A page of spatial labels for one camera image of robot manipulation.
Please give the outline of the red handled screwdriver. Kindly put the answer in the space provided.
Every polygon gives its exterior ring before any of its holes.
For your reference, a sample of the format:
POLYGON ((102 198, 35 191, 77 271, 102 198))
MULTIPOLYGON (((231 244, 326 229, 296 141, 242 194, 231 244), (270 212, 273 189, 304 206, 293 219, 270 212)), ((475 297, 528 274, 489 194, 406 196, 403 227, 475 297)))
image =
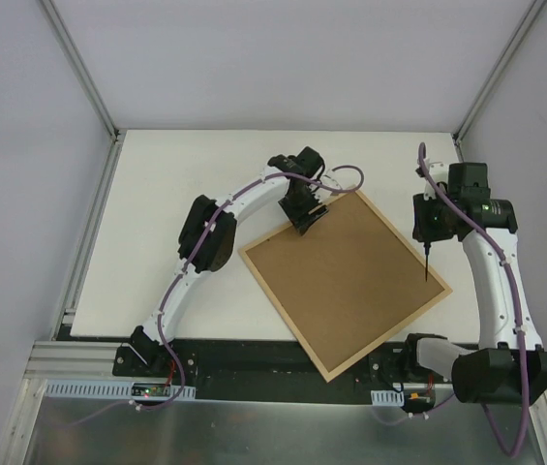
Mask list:
POLYGON ((430 241, 424 241, 423 243, 423 249, 424 249, 424 278, 425 281, 428 281, 428 275, 429 275, 429 256, 430 256, 430 249, 431 249, 431 242, 430 241))

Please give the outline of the wooden picture frame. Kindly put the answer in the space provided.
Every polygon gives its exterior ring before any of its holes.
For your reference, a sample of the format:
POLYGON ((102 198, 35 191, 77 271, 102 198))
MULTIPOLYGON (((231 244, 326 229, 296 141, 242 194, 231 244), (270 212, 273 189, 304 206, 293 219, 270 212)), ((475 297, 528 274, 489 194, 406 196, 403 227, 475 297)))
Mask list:
POLYGON ((305 234, 285 225, 240 255, 331 382, 452 290, 362 192, 327 207, 305 234))

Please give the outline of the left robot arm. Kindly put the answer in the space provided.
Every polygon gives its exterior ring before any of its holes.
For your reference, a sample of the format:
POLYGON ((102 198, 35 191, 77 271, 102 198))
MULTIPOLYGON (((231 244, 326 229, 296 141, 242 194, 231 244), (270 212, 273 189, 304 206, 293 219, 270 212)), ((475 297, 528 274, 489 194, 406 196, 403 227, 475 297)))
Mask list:
POLYGON ((277 202, 295 230, 304 234, 328 212, 316 196, 324 167, 319 153, 305 147, 297 155, 272 157, 259 177, 223 199, 201 195, 194 200, 178 236, 178 263, 170 284, 152 315, 130 337, 137 369, 148 377, 166 370, 170 355, 163 343, 175 337, 189 292, 227 264, 244 219, 277 202))

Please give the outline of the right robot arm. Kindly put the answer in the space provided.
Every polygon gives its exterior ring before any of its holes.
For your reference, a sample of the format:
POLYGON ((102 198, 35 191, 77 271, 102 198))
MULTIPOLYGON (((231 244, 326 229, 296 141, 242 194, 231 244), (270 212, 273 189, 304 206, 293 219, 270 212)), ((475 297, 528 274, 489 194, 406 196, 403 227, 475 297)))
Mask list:
POLYGON ((417 383, 437 373, 463 403, 533 404, 547 389, 547 351, 524 294, 512 203, 492 198, 483 163, 421 160, 416 172, 426 187, 412 198, 412 237, 424 247, 453 238, 462 244, 480 330, 474 351, 443 336, 409 335, 401 375, 417 383))

